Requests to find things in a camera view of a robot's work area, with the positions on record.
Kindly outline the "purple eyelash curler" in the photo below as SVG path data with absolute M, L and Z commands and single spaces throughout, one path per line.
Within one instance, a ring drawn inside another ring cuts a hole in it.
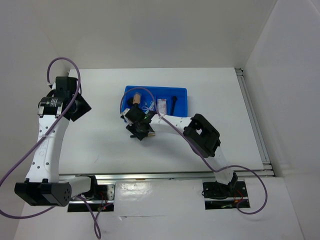
M 141 107 L 142 111 L 145 113 L 148 113 L 149 111 L 154 111 L 155 110 L 155 103 L 154 101 L 150 101 L 150 103 L 147 103 L 147 106 L 142 106 Z

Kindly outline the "clear packet with print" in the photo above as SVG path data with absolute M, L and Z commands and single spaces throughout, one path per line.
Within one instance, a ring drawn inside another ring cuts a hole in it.
M 165 98 L 158 98 L 157 99 L 157 109 L 160 114 L 162 114 L 162 115 L 167 114 L 167 100 Z

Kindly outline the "black makeup brush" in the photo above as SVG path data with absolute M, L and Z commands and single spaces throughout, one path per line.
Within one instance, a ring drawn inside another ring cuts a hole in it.
M 170 115 L 171 116 L 174 115 L 174 110 L 175 110 L 175 106 L 176 106 L 177 100 L 178 100 L 178 98 L 176 96 L 172 97 L 172 105 L 171 105 L 171 110 L 170 110 Z

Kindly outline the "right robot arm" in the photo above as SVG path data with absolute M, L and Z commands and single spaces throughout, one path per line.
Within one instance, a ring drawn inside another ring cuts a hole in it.
M 178 117 L 155 111 L 144 113 L 133 106 L 125 109 L 121 118 L 128 123 L 126 129 L 140 141 L 158 132 L 182 136 L 196 155 L 209 159 L 205 164 L 214 172 L 220 194 L 230 196 L 235 191 L 238 176 L 229 168 L 222 152 L 220 133 L 203 115 Z

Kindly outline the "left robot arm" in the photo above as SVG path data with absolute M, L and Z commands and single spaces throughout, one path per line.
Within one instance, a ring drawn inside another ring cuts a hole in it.
M 14 192 L 31 206 L 65 207 L 73 196 L 97 197 L 99 187 L 90 176 L 60 180 L 59 161 L 63 139 L 70 121 L 76 121 L 91 110 L 76 92 L 78 79 L 58 76 L 47 96 L 38 103 L 38 141 L 24 182 L 15 184 Z

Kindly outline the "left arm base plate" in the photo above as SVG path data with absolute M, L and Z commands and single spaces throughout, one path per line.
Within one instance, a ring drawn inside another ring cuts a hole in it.
M 115 200 L 116 185 L 114 183 L 99 184 L 96 186 L 95 193 L 88 193 L 82 197 L 88 203 L 93 213 L 113 212 Z M 79 198 L 70 201 L 67 207 L 68 213 L 85 213 L 89 212 L 86 204 Z

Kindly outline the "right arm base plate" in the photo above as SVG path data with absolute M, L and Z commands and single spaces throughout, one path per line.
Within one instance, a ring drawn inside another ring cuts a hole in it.
M 238 181 L 234 190 L 224 192 L 217 182 L 203 182 L 201 195 L 204 197 L 206 210 L 224 210 L 250 208 L 247 186 L 244 181 Z

